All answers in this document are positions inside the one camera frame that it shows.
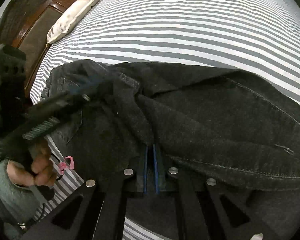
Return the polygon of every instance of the wooden bed frame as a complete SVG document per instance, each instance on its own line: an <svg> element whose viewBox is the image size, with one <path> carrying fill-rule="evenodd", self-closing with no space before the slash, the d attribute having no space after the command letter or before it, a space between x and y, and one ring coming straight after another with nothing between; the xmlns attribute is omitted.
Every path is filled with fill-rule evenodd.
<svg viewBox="0 0 300 240"><path fill-rule="evenodd" d="M19 48L27 55L25 64L25 94L29 98L30 91L38 72L40 63L47 52L46 36L52 25L76 0L47 0L29 16L12 46Z"/></svg>

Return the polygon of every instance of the black jeans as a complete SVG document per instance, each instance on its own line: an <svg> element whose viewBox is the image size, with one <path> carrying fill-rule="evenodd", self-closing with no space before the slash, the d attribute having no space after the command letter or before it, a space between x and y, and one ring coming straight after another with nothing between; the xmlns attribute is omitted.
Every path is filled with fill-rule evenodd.
<svg viewBox="0 0 300 240"><path fill-rule="evenodd" d="M105 185L140 154L141 145L156 141L178 165L237 188L238 197L279 235L288 239L295 232L300 225L298 104L245 71L163 63L106 66L90 60L52 70L42 97L120 73L106 96L52 135L61 152L74 157L80 176ZM287 196L295 205L287 206ZM150 209L156 201L149 201ZM146 205L134 204L128 211L132 218L172 236L171 223L144 218Z"/></svg>

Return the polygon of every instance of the mattress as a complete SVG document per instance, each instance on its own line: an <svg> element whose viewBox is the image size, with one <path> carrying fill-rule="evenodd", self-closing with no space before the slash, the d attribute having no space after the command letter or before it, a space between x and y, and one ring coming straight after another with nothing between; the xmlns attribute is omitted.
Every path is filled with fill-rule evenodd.
<svg viewBox="0 0 300 240"><path fill-rule="evenodd" d="M101 0L49 48L30 93L33 103L40 101L53 68L79 59L239 68L300 104L300 8L294 0ZM48 141L59 158L66 156ZM68 171L44 213L82 182ZM126 223L124 239L160 239Z"/></svg>

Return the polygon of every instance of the dark denim fabric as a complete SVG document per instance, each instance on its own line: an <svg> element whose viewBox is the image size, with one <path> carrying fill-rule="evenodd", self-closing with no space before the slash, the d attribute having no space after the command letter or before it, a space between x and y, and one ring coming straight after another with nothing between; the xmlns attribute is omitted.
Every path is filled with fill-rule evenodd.
<svg viewBox="0 0 300 240"><path fill-rule="evenodd" d="M52 135L61 152L74 157L84 179L98 178L102 184L140 154L140 145L156 140L178 165L237 188L292 190L300 199L300 106L251 73L80 60L54 69L42 97L118 72L124 79L114 81L104 98L74 114L73 122ZM278 203L269 192L266 204L248 204L255 211L270 203L282 207L282 196ZM300 225L300 205L286 208L298 210L293 227L289 219L278 221L276 231L288 239ZM270 222L278 214L261 217Z"/></svg>

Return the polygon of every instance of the pink ribbon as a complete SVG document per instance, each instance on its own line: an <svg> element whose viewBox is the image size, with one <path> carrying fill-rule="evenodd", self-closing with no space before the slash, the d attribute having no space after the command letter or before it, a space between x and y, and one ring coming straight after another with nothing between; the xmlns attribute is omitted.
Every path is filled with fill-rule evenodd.
<svg viewBox="0 0 300 240"><path fill-rule="evenodd" d="M68 166L68 164L66 163L66 159L69 159L70 160L70 166ZM73 170L74 169L74 161L73 161L73 158L71 156L68 156L64 159L64 161L62 163L59 163L58 164L58 167L59 167L59 173L61 175L63 175L65 173L65 170L66 169L69 169L69 170Z"/></svg>

